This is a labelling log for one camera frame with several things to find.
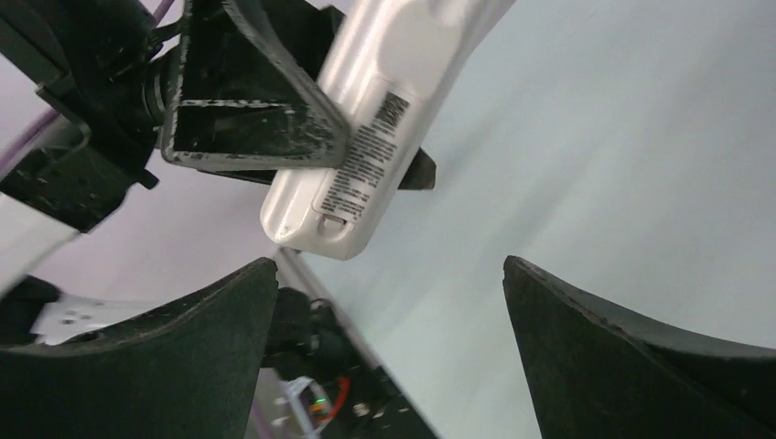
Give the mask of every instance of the table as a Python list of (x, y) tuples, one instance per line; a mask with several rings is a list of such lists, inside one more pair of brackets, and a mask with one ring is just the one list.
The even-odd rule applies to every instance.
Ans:
[(367, 251), (306, 255), (447, 439), (539, 437), (509, 254), (667, 323), (776, 347), (776, 4), (520, 0)]

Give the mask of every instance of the label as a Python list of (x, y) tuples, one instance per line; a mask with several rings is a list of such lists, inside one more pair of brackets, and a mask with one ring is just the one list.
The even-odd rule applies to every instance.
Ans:
[(404, 137), (407, 114), (415, 108), (413, 100), (380, 80), (375, 86), (382, 85), (382, 99), (360, 114), (367, 113), (366, 123), (356, 129), (353, 145), (345, 158), (345, 163), (333, 171), (327, 178), (328, 184), (314, 203), (316, 211), (339, 218), (347, 222), (357, 222), (366, 210), (372, 197), (379, 193), (390, 178), (389, 173), (399, 164), (398, 149)]

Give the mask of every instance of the red wire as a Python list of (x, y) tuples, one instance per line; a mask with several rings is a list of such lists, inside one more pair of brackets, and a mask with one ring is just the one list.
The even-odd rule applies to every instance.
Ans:
[(334, 407), (331, 408), (331, 412), (329, 412), (329, 414), (327, 414), (322, 421), (330, 421), (331, 419), (334, 419), (334, 417), (337, 416), (337, 413), (342, 410), (342, 407), (345, 405), (345, 401), (348, 399), (348, 392), (350, 391), (350, 378), (337, 378), (337, 382), (339, 383), (339, 394), (337, 395), (337, 400), (334, 402)]

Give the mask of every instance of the qr code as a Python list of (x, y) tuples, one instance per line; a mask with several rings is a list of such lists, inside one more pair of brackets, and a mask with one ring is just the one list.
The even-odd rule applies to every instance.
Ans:
[(395, 130), (404, 117), (404, 113), (410, 107), (410, 102), (388, 92), (385, 95), (380, 110), (377, 111), (375, 121), (386, 125), (391, 130)]

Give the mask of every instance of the tabletop surface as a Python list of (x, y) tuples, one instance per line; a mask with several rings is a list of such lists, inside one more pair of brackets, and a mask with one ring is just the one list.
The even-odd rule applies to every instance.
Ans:
[(306, 256), (445, 438), (539, 437), (501, 289), (522, 256), (620, 305), (776, 347), (776, 3), (519, 0), (367, 251)]

